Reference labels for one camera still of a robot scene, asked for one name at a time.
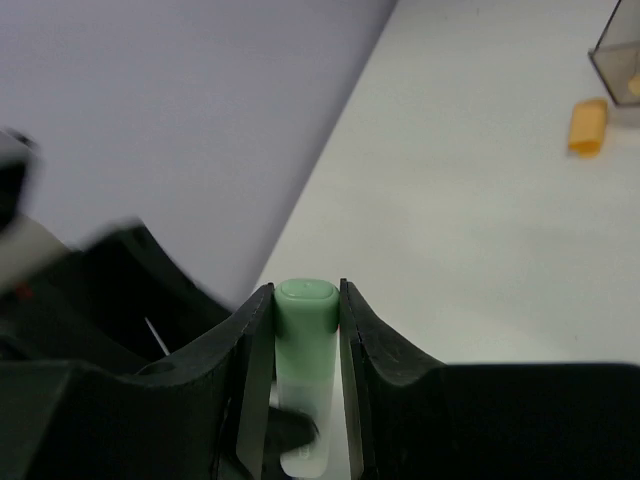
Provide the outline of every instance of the white surface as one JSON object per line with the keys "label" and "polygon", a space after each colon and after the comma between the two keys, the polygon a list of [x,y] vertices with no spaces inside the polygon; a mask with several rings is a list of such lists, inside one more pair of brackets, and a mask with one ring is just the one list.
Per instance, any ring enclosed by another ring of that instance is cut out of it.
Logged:
{"label": "white surface", "polygon": [[347,277],[445,362],[640,361],[640,132],[566,153],[614,5],[400,0],[260,282]]}
{"label": "white surface", "polygon": [[250,293],[393,0],[5,0],[0,127],[42,146],[27,213],[77,242],[139,216]]}

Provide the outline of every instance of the gray background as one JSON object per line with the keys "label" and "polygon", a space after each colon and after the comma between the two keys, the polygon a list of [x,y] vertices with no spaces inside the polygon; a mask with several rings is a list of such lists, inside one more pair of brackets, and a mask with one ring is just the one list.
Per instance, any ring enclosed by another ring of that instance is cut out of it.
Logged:
{"label": "gray background", "polygon": [[66,243],[139,216],[239,304],[394,3],[2,0],[0,122],[45,158],[26,212]]}

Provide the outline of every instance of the green and white tube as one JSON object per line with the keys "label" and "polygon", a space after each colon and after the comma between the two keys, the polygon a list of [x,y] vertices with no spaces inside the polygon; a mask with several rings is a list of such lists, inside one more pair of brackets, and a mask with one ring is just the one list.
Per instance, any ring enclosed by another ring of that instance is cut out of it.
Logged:
{"label": "green and white tube", "polygon": [[316,478],[327,468],[338,299],[338,289],[324,280],[287,280],[275,290],[278,402],[311,416],[318,428],[314,443],[282,455],[291,477]]}

